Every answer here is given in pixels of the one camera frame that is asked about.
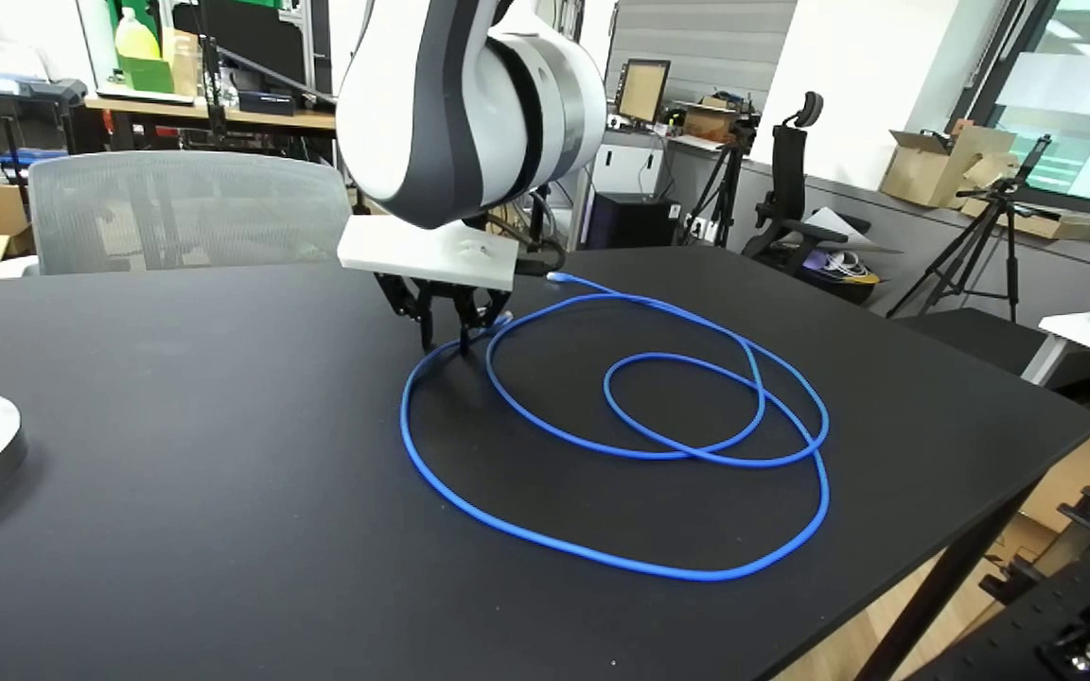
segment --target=window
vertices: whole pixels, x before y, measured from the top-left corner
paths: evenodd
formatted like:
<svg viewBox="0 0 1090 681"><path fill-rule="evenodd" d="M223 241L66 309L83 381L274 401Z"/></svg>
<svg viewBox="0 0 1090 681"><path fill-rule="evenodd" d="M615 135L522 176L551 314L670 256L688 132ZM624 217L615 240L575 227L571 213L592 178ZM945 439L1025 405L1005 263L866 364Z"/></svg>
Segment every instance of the window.
<svg viewBox="0 0 1090 681"><path fill-rule="evenodd" d="M1090 202L1090 0L1019 0L986 79L962 103L959 113L1014 132L1014 155L1053 132L1030 187Z"/></svg>

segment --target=tripod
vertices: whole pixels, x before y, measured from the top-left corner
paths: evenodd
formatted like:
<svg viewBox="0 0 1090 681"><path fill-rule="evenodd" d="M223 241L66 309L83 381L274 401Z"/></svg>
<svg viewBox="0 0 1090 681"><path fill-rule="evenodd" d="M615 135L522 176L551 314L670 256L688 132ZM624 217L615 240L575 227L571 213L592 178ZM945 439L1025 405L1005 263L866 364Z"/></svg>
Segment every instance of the tripod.
<svg viewBox="0 0 1090 681"><path fill-rule="evenodd" d="M1006 298L1006 321L1014 321L1014 309L1022 304L1019 295L1019 249L1014 249L1014 195L1025 191L1035 168L1040 163L1049 148L1049 135L1035 145L1025 155L1022 169L1014 178L1001 178L995 187L979 195L959 195L959 197L978 197L990 202L986 213L923 269L923 275L887 309L887 317L899 317L906 306L915 304L915 314L923 317L932 306L939 306L952 295L979 295L979 298ZM969 282L995 235L995 227L1006 227L1006 289L1005 292L969 292Z"/></svg>

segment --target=cable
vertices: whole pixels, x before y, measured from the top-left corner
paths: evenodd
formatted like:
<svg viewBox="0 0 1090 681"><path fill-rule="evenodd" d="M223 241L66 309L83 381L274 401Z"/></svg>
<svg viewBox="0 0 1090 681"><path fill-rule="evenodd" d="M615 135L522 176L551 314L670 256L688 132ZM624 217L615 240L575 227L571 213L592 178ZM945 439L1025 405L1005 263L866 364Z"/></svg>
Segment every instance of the cable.
<svg viewBox="0 0 1090 681"><path fill-rule="evenodd" d="M552 535L543 535L543 529L529 529L529 525L520 525L520 524L509 524L479 505L470 505L462 492L456 492L432 467L429 457L422 453L417 448L417 434L412 434L412 401L417 401L417 390L429 381L432 366L447 364L450 357L457 357L457 346L447 346L447 348L437 348L429 351L412 374L404 377L402 386L402 415L397 415L397 429L402 429L402 448L412 461L412 471L429 482L429 490L437 497L442 497L447 505L456 505L462 514L470 514L472 524L496 529L496 535L509 535L509 536L520 536L520 540L529 540L529 544L543 544L543 550L552 550L552 553L563 553L563 558L581 558L581 562L592 562L592 564L605 564L605 567L619 567L619 570L631 570L631 577L654 577L654 579L678 579L678 584L730 584L730 579L750 579L750 577L760 577L769 570L771 564L789 562L790 553L798 553L829 517L829 471L821 461L821 442L829 439L829 410L827 401L819 398L819 390L812 386L812 377L804 372L797 372L784 357L739 336L733 328L720 327L720 321L710 321L684 306L675 306L668 298L650 298L650 295L629 295L629 292L615 292L605 283L596 283L596 282L585 282L585 275L571 275L571 274L552 274L551 282L558 283L571 283L571 289L585 289L585 295L568 295L562 304L551 304L525 317L515 317L515 321L505 321L489 333L489 346L485 346L485 374L493 381L493 390L509 401L510 413L520 413L525 423L533 423L537 432L544 432L551 439L558 442L568 442L568 448L581 448L587 453L604 453L604 457L629 457L629 461L644 461L644 467L678 467L678 461L703 461L703 467L728 467L728 471L789 471L789 467L804 467L812 461L813 467L813 476L819 476L819 506L812 514L812 524L790 535L784 544L769 550L765 558L750 562L750 564L733 564L733 567L678 567L678 564L650 564L650 562L635 562L635 558L619 558L619 553L604 553L596 544L581 544L581 540L563 540L563 536L552 536ZM551 423L544 415L537 415L533 410L525 410L515 390L500 377L500 348L529 328L529 327L543 327L563 309L575 309L575 306L605 306L605 304L622 304L622 306L644 306L644 309L654 309L654 314L668 314L668 317L678 317L678 321L688 321L696 328L710 328L715 336L728 336L742 348L750 372L730 372L730 366L720 366L720 364L710 364L702 357L682 357L682 351L635 351L635 357L624 357L619 361L605 377L604 377L604 395L605 395L605 405L619 413L619 419L629 429L629 432L639 432L644 439L654 442L654 451L646 448L619 448L619 442L600 442L600 439L587 439L587 434L575 434L562 423ZM760 374L760 361L781 366L789 377L797 377L797 386L807 395L807 401L813 405L819 413L819 423L804 423L804 415L784 405L778 395L769 395L765 386L765 374ZM644 364L682 364L682 366L694 366L694 372L710 372L715 377L728 377L742 390L754 395L754 413L747 419L742 432L733 432L730 439L720 439L720 442L682 442L675 434L663 434L646 423L639 423L622 401L619 401L619 374L624 374L629 366L644 366ZM790 453L778 453L778 457L733 457L728 451L733 451L739 442L747 442L769 415L769 410L778 410L804 439L798 451Z"/></svg>

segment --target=black table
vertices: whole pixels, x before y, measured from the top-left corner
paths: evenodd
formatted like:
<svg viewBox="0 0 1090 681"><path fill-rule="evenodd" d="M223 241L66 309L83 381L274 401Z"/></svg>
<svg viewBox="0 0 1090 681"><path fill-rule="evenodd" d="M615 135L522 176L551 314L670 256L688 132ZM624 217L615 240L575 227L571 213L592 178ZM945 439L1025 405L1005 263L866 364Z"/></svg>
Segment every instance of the black table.
<svg viewBox="0 0 1090 681"><path fill-rule="evenodd" d="M472 525L402 453L397 390L422 351L371 275L17 282L0 283L0 395L24 410L30 457L0 501L0 678L778 673L962 536L906 617L920 631L1011 505L1090 434L1082 410L742 256L585 255L575 274L711 314L813 377L834 410L834 514L813 544L747 584L682 586ZM552 295L525 282L520 309ZM605 357L733 361L658 317L585 314L509 346L505 372L592 434L622 439L592 398ZM675 432L742 419L742 395L702 374L624 381ZM635 558L747 562L813 506L812 471L562 451L470 364L424 390L417 423L481 505Z"/></svg>

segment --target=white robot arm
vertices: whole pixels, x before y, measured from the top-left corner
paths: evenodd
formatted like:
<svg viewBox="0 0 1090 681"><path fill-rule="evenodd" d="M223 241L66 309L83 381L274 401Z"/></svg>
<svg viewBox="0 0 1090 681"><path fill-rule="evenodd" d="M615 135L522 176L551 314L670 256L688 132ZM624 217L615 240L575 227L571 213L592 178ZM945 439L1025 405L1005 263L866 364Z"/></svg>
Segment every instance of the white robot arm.
<svg viewBox="0 0 1090 681"><path fill-rule="evenodd" d="M355 187L442 227L544 187L600 148L592 56L510 0L347 0L342 148Z"/></svg>

